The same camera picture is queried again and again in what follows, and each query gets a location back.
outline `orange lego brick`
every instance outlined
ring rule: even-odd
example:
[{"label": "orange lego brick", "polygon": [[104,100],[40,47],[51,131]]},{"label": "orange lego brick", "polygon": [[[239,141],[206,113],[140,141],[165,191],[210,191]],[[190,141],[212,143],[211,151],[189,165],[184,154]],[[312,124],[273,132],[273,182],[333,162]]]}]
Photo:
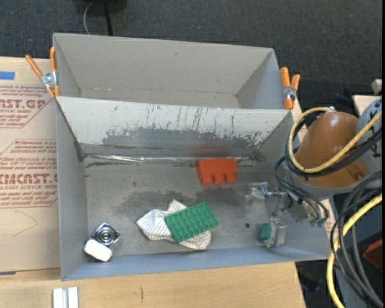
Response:
[{"label": "orange lego brick", "polygon": [[197,176],[203,185],[232,184],[237,181],[237,162],[234,158],[214,158],[199,160],[196,164]]}]

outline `black carpet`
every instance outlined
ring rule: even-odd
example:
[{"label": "black carpet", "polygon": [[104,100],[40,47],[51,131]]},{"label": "black carpet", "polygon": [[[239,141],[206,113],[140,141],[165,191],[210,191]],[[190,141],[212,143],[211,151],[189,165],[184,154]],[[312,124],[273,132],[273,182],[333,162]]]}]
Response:
[{"label": "black carpet", "polygon": [[[85,33],[88,4],[0,0],[0,56],[48,58],[54,32]],[[117,0],[109,7],[113,34],[120,37],[274,48],[280,67],[301,74],[304,110],[352,110],[336,103],[336,94],[371,94],[372,81],[382,78],[382,0]],[[89,9],[87,26],[107,35],[101,2]],[[303,264],[300,272],[313,268],[320,279],[325,268],[317,266]],[[325,281],[305,297],[309,307],[331,307]]]}]

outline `gray bin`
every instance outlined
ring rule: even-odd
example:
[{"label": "gray bin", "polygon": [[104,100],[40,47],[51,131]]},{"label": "gray bin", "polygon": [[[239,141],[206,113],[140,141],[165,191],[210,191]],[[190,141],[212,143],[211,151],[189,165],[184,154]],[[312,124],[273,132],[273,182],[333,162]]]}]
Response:
[{"label": "gray bin", "polygon": [[[288,225],[285,245],[257,241],[274,199],[272,168],[293,120],[274,51],[263,47],[54,34],[62,279],[326,259],[323,228]],[[234,157],[234,184],[203,186],[195,164]],[[150,241],[135,222],[171,200],[206,201],[219,221],[204,251]],[[83,247],[103,222],[121,233],[109,262]]]}]

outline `white cloth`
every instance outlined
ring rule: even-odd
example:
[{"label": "white cloth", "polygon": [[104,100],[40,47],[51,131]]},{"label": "white cloth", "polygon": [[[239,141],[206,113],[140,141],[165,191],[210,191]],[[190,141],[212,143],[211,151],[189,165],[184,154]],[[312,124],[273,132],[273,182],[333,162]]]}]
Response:
[{"label": "white cloth", "polygon": [[[173,200],[168,206],[168,210],[152,210],[143,215],[136,224],[144,233],[144,235],[152,241],[158,241],[165,239],[167,241],[175,243],[170,230],[168,229],[164,217],[169,216],[175,212],[186,209],[187,207],[179,201]],[[204,250],[211,242],[211,232],[207,230],[204,233],[200,233],[190,239],[179,242],[179,245],[194,250]]]}]

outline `red object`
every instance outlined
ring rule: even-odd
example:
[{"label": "red object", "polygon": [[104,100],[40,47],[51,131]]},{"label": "red object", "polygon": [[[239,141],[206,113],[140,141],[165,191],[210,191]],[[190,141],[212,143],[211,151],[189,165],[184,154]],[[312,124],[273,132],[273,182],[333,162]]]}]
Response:
[{"label": "red object", "polygon": [[363,254],[363,257],[377,269],[382,267],[382,239],[372,243]]},{"label": "red object", "polygon": [[203,185],[232,184],[237,181],[237,162],[234,158],[199,160],[196,164],[197,176]]}]

